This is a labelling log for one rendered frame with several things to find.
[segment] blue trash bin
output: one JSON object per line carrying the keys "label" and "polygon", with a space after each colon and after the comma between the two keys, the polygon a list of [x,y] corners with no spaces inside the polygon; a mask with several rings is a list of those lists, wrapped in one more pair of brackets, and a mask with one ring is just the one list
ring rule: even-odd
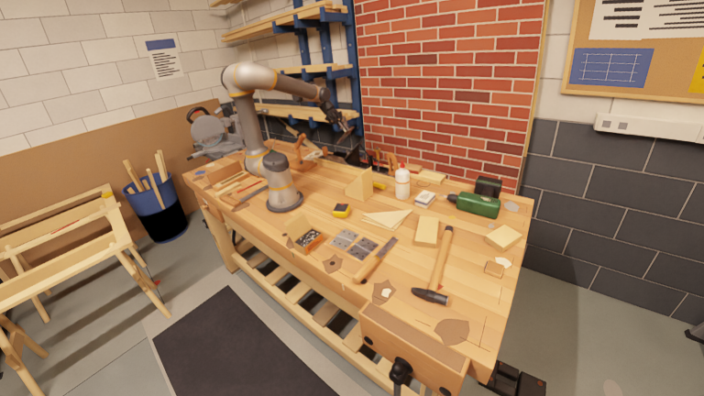
{"label": "blue trash bin", "polygon": [[[139,178],[144,185],[146,181],[149,186],[149,176]],[[137,213],[137,217],[147,230],[149,237],[156,243],[166,243],[177,239],[188,229],[188,220],[183,212],[176,188],[173,186],[171,173],[166,181],[161,180],[161,175],[154,173],[154,181],[157,183],[161,200],[166,209],[162,210],[157,199],[157,194],[151,190],[139,192],[134,182],[130,182],[122,189],[122,194],[127,198],[132,209]],[[132,188],[135,194],[127,192],[127,188]]]}

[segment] gray wall tile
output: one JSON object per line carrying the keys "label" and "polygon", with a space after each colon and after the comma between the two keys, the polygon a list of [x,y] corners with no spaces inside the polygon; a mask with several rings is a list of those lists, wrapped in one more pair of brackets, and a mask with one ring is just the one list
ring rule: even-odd
{"label": "gray wall tile", "polygon": [[528,144],[528,152],[550,155],[550,151],[553,149],[556,127],[557,121],[535,118],[533,120],[533,130],[531,130],[531,141]]}
{"label": "gray wall tile", "polygon": [[704,295],[704,263],[660,254],[645,278],[682,291]]}
{"label": "gray wall tile", "polygon": [[648,137],[601,133],[589,125],[562,122],[553,156],[642,170],[652,145],[653,140]]}
{"label": "gray wall tile", "polygon": [[645,274],[655,257],[655,251],[579,231],[572,232],[565,254],[636,277]]}
{"label": "gray wall tile", "polygon": [[680,218],[704,225],[704,185],[694,189]]}
{"label": "gray wall tile", "polygon": [[660,176],[596,167],[586,197],[677,217],[693,185]]}
{"label": "gray wall tile", "polygon": [[548,224],[547,222],[533,219],[531,229],[528,231],[528,244],[562,254],[569,236],[569,228]]}
{"label": "gray wall tile", "polygon": [[704,182],[704,146],[658,139],[645,171]]}
{"label": "gray wall tile", "polygon": [[537,217],[548,222],[613,237],[623,217],[623,211],[623,208],[616,206],[543,192]]}
{"label": "gray wall tile", "polygon": [[704,298],[689,294],[672,317],[691,325],[700,325],[704,322]]}
{"label": "gray wall tile", "polygon": [[521,187],[521,189],[518,191],[519,196],[523,197],[530,197],[535,201],[533,204],[533,213],[531,216],[535,217],[535,211],[538,209],[538,199],[540,199],[540,190],[536,190],[535,188],[530,188],[530,187]]}
{"label": "gray wall tile", "polygon": [[523,170],[523,183],[553,192],[582,197],[587,188],[591,165],[528,155]]}
{"label": "gray wall tile", "polygon": [[616,238],[688,259],[704,261],[704,251],[701,250],[704,226],[701,225],[629,211]]}
{"label": "gray wall tile", "polygon": [[530,245],[525,251],[523,267],[583,288],[589,287],[598,269],[598,267],[583,261]]}
{"label": "gray wall tile", "polygon": [[685,296],[682,291],[608,269],[599,271],[591,290],[663,315],[670,315]]}

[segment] workbench top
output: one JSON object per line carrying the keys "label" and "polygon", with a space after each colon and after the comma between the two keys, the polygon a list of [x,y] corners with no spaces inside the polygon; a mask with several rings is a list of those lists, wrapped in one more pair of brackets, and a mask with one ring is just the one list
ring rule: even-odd
{"label": "workbench top", "polygon": [[[273,141],[267,141],[271,147]],[[286,154],[290,161],[295,156],[292,144],[278,141],[276,151]],[[305,156],[310,150],[302,147]],[[396,199],[394,179],[381,173],[373,173],[373,181],[387,185],[386,190],[375,188],[373,195],[365,202],[360,202],[344,195],[345,187],[352,182],[361,169],[345,166],[328,160],[316,159],[317,166],[300,173],[292,170],[293,181],[303,194],[303,204],[292,212],[275,214],[266,207],[268,191],[262,192],[247,201],[244,208],[235,209],[215,199],[215,190],[210,187],[205,177],[207,173],[222,169],[235,160],[244,160],[244,150],[237,154],[206,164],[196,170],[183,173],[183,179],[191,187],[199,202],[207,204],[208,210],[216,217],[226,216],[229,220],[245,228],[260,242],[285,257],[293,265],[314,277],[334,294],[351,304],[341,306],[342,310],[359,318],[359,310],[369,302],[379,304],[381,309],[393,314],[407,325],[443,343],[442,337],[435,332],[437,324],[443,320],[461,320],[469,322],[469,335],[466,341],[448,348],[470,359],[467,374],[480,381],[486,381],[494,367],[501,340],[509,317],[516,282],[521,270],[525,253],[526,236],[531,222],[533,199],[503,192],[500,195],[501,209],[497,219],[470,214],[457,210],[442,195],[450,192],[474,192],[470,184],[444,181],[441,185],[411,180],[411,196],[408,200]],[[241,182],[241,187],[248,187],[258,178],[250,177]],[[266,181],[254,187],[234,194],[241,198]],[[423,190],[436,194],[436,199],[428,209],[413,204],[414,198]],[[332,211],[336,204],[350,204],[351,212],[347,218],[335,218]],[[364,213],[380,213],[411,209],[396,231],[390,231],[362,222]],[[324,243],[304,256],[287,246],[284,223],[298,213],[304,213],[313,229],[324,235]],[[419,247],[413,243],[416,226],[420,216],[436,217],[440,220],[437,248]],[[445,226],[454,228],[452,246],[449,251],[445,272],[440,283],[440,293],[450,297],[447,307],[426,302],[411,293],[412,287],[427,288],[435,259],[440,248]],[[508,225],[523,235],[521,240],[504,253],[491,247],[484,241],[487,235],[499,226]],[[355,284],[352,277],[362,262],[348,255],[330,242],[343,229],[359,233],[359,240],[366,237],[383,246],[392,237],[399,241],[381,261],[376,270],[368,277],[366,284]],[[342,267],[330,274],[325,270],[325,262],[332,257],[342,259]],[[488,260],[496,257],[508,259],[512,266],[506,269],[501,279],[484,273]],[[374,300],[379,294],[380,284],[389,281],[395,289],[386,302]]]}

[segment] cork bulletin board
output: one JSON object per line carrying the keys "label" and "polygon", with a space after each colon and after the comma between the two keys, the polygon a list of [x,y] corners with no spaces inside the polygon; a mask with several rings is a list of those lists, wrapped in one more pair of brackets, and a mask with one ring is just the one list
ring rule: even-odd
{"label": "cork bulletin board", "polygon": [[562,93],[704,104],[704,0],[576,0]]}

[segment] tool rack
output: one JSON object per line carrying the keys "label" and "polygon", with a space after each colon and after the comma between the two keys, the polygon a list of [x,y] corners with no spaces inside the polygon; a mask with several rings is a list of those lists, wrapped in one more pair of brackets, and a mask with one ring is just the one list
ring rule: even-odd
{"label": "tool rack", "polygon": [[[216,0],[212,7],[237,4],[243,0]],[[348,78],[352,93],[352,109],[359,115],[357,118],[348,120],[348,124],[356,127],[355,133],[358,136],[364,135],[362,126],[362,101],[359,88],[359,68],[357,35],[355,30],[355,16],[353,0],[343,0],[342,5],[334,5],[330,1],[316,0],[315,4],[303,5],[303,0],[293,0],[294,9],[273,16],[259,22],[252,23],[245,27],[223,34],[223,42],[230,42],[240,39],[249,39],[258,35],[274,33],[294,33],[298,37],[299,51],[301,52],[302,67],[284,68],[278,70],[279,73],[301,78],[305,82],[311,83],[315,78],[325,78],[325,86],[330,89],[330,101],[338,107],[337,83],[339,78]],[[333,50],[330,39],[330,23],[339,22],[345,28],[346,48],[348,65],[337,65],[333,61]],[[323,49],[323,62],[321,65],[311,64],[311,54],[308,47],[308,28],[316,28],[320,35],[320,43]],[[318,121],[312,116],[307,118],[297,118],[288,114],[290,125],[295,125],[301,119],[308,121],[310,128],[317,128]],[[333,130],[340,129],[333,125]]]}

